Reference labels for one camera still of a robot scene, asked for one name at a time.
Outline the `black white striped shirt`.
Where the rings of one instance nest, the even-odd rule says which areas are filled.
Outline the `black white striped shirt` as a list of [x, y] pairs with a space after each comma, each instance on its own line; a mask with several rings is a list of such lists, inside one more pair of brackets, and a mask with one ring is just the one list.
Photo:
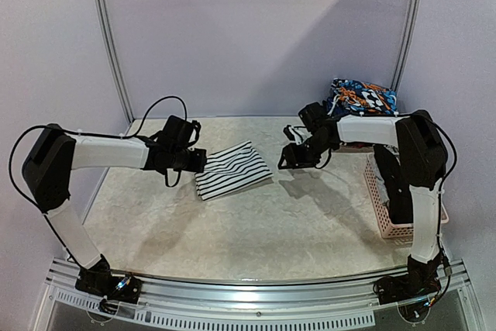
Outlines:
[[199, 198], [208, 201], [272, 178], [273, 173], [251, 141], [207, 157], [204, 171], [195, 175]]

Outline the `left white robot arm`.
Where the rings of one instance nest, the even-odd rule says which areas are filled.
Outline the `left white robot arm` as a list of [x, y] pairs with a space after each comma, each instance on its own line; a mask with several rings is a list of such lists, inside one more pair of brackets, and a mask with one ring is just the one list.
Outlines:
[[164, 177], [169, 171], [201, 173], [206, 151], [195, 147], [201, 128], [200, 122], [177, 116], [170, 116], [163, 129], [150, 137], [71, 133], [55, 123], [43, 127], [22, 165], [22, 177], [35, 206], [75, 263], [87, 270], [84, 280], [98, 295], [109, 295], [115, 279], [71, 206], [72, 172], [120, 167]]

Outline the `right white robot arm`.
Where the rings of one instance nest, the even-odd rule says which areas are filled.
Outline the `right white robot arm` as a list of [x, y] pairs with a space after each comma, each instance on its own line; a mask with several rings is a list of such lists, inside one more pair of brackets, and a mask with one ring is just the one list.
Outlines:
[[343, 144], [395, 147], [401, 175], [412, 197], [410, 258], [422, 264], [437, 259], [442, 250], [442, 191], [448, 152], [430, 114], [417, 110], [391, 116], [363, 114], [333, 118], [314, 102], [306, 105], [298, 116], [310, 135], [301, 142], [295, 135], [288, 135], [291, 142], [281, 151], [278, 168], [315, 168], [324, 153], [338, 150]]

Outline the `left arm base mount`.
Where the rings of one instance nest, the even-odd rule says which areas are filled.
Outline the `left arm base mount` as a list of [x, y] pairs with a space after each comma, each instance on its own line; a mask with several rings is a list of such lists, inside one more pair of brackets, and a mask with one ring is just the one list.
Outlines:
[[104, 257], [90, 268], [80, 267], [75, 284], [78, 291], [130, 304], [138, 302], [142, 286], [143, 281], [132, 274], [114, 275]]

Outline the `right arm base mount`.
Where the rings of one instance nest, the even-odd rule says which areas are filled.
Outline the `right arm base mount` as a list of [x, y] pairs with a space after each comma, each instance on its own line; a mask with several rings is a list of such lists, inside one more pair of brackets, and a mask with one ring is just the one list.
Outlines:
[[[443, 266], [447, 276], [446, 286], [442, 288], [438, 277], [438, 268]], [[401, 276], [383, 276], [373, 283], [373, 292], [381, 305], [392, 302], [425, 296], [435, 293], [434, 299], [427, 302], [427, 306], [433, 306], [440, 300], [450, 286], [452, 270], [450, 261], [442, 253], [434, 259], [423, 263], [415, 260], [411, 255], [407, 258], [407, 273]]]

